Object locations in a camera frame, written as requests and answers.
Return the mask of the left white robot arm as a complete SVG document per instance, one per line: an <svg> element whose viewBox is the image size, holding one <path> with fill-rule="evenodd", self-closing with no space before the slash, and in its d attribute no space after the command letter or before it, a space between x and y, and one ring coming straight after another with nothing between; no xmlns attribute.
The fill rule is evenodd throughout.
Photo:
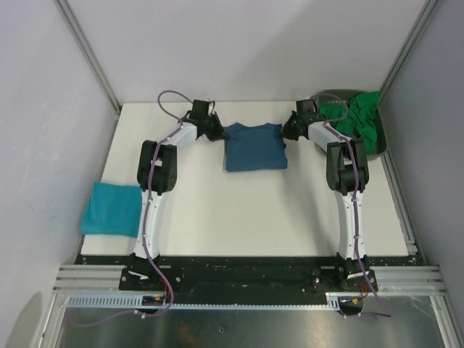
<svg viewBox="0 0 464 348"><path fill-rule="evenodd" d="M160 255L160 230L166 201L178 180L178 151L202 136L211 142L227 139L215 103L195 99L191 109L178 119L175 129L166 137L142 143L137 171L141 216L128 272L143 289L153 289L160 281L160 272L153 264Z"/></svg>

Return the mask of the teal t shirt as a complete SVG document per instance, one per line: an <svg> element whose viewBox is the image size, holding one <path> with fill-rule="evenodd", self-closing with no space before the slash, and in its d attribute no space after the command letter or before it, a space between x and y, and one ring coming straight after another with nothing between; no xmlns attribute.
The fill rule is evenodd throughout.
<svg viewBox="0 0 464 348"><path fill-rule="evenodd" d="M95 182L81 218L81 233L135 238L141 210L140 187Z"/></svg>

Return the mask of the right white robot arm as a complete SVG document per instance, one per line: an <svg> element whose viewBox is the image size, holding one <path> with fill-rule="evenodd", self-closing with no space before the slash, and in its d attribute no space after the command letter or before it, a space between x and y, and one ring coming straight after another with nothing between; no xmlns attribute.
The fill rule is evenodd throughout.
<svg viewBox="0 0 464 348"><path fill-rule="evenodd" d="M304 137L326 154L326 181L339 212L338 270L334 281L341 290L351 291L361 277L367 279L369 274L362 228L363 193L370 178L365 143L332 127L320 114L315 97L296 102L281 136L292 141Z"/></svg>

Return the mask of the dark blue t shirt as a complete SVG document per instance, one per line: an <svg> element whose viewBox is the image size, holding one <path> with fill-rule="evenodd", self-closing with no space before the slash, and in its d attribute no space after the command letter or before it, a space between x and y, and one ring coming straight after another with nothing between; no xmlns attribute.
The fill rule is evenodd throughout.
<svg viewBox="0 0 464 348"><path fill-rule="evenodd" d="M241 173L256 170L285 170L286 145L282 124L245 126L234 123L225 128L225 171Z"/></svg>

